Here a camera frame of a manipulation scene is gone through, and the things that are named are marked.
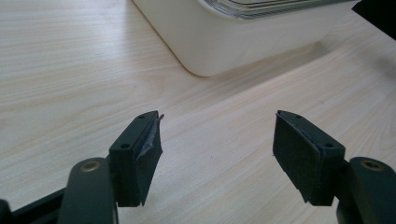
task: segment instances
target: light wood grain surface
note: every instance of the light wood grain surface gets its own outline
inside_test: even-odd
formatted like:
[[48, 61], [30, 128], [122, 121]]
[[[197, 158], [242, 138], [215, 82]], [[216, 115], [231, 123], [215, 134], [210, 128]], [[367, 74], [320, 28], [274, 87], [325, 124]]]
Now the light wood grain surface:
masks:
[[131, 0], [0, 1], [0, 198], [13, 210], [159, 110], [164, 153], [146, 205], [120, 223], [336, 223], [337, 201], [304, 204], [273, 157], [278, 109], [347, 160], [395, 169], [395, 41], [350, 11], [317, 44], [204, 78]]

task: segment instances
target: screw hole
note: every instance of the screw hole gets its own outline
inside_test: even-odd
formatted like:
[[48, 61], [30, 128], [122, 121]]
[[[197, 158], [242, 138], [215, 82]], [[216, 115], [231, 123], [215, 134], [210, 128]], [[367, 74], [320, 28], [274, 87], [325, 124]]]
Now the screw hole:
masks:
[[373, 161], [362, 161], [361, 165], [372, 171], [383, 171], [384, 166]]
[[88, 161], [88, 162], [84, 163], [80, 167], [80, 169], [81, 169], [82, 172], [87, 173], [87, 172], [91, 172], [91, 171], [96, 170], [97, 168], [99, 168], [99, 166], [100, 166], [100, 162], [99, 161]]
[[120, 147], [121, 148], [128, 148], [130, 145], [129, 144], [122, 144]]

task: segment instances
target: black mechanical arm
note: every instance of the black mechanical arm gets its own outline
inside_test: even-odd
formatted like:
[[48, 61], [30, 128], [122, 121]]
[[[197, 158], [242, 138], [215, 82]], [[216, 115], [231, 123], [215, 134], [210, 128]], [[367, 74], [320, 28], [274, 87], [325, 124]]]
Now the black mechanical arm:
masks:
[[344, 160], [345, 147], [300, 115], [276, 114], [274, 155], [304, 201], [330, 206], [342, 224], [396, 223], [396, 174], [381, 161]]
[[64, 189], [11, 212], [0, 200], [1, 224], [119, 223], [117, 207], [144, 205], [163, 153], [157, 111], [135, 118], [107, 158], [77, 163]]

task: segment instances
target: container lid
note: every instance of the container lid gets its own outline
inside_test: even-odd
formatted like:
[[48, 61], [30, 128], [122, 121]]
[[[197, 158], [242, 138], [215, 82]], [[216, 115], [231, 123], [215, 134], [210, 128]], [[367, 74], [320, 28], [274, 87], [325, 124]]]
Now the container lid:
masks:
[[354, 0], [204, 0], [215, 10], [241, 20], [253, 20], [268, 15], [321, 7]]

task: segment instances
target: white plastic container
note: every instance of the white plastic container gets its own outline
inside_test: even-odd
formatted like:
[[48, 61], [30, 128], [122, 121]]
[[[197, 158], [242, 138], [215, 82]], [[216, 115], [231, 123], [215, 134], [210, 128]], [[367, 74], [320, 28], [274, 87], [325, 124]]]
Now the white plastic container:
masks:
[[202, 77], [315, 43], [357, 2], [246, 19], [221, 12], [208, 0], [134, 1], [181, 63]]

